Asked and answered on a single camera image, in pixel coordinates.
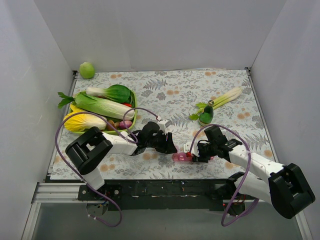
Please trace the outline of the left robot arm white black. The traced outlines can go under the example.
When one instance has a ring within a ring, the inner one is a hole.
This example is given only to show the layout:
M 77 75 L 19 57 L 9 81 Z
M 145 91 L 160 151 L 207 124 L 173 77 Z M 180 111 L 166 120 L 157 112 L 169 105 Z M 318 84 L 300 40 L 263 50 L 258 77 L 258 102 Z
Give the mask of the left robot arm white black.
M 107 155 L 123 154 L 136 156 L 146 148 L 153 148 L 162 154 L 178 152 L 173 142 L 172 133 L 167 130 L 170 121 L 149 121 L 141 130 L 129 134 L 122 131 L 120 135 L 111 135 L 92 127 L 69 144 L 65 153 L 74 164 L 79 174 L 90 185 L 89 194 L 95 200 L 106 196 L 105 181 L 98 165 Z

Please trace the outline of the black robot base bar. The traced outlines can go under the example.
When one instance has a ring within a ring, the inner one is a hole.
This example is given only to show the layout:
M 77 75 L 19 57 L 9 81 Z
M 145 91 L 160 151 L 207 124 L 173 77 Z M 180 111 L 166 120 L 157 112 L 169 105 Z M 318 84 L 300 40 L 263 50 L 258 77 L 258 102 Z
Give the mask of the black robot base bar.
M 97 203 L 111 198 L 121 210 L 223 211 L 234 189 L 226 179 L 144 179 L 106 180 L 94 192 L 86 185 L 79 187 L 77 199 Z

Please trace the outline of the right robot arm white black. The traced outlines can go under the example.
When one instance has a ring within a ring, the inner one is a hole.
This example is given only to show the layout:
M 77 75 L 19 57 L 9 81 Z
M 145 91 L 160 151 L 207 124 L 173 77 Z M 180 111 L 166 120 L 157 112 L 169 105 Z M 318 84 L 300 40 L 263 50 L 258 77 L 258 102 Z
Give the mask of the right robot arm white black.
M 204 133 L 206 140 L 193 140 L 183 146 L 193 162 L 206 163 L 212 157 L 219 157 L 245 169 L 226 180 L 225 185 L 218 189 L 220 195 L 228 195 L 232 199 L 247 195 L 256 201 L 263 200 L 286 219 L 293 218 L 316 200 L 296 164 L 283 165 L 268 160 L 250 151 L 240 136 L 227 139 L 218 125 L 211 124 Z

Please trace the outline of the pink weekly pill organizer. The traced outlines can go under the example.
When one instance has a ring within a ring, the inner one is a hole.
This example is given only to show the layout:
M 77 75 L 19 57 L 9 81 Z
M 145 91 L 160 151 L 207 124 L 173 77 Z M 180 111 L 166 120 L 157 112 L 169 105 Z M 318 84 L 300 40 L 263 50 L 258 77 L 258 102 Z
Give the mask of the pink weekly pill organizer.
M 172 155 L 172 160 L 174 162 L 193 162 L 193 163 L 208 163 L 209 161 L 213 160 L 214 156 L 210 157 L 199 157 L 196 156 L 192 153 L 184 153 L 184 152 L 179 152 L 179 153 L 174 153 Z

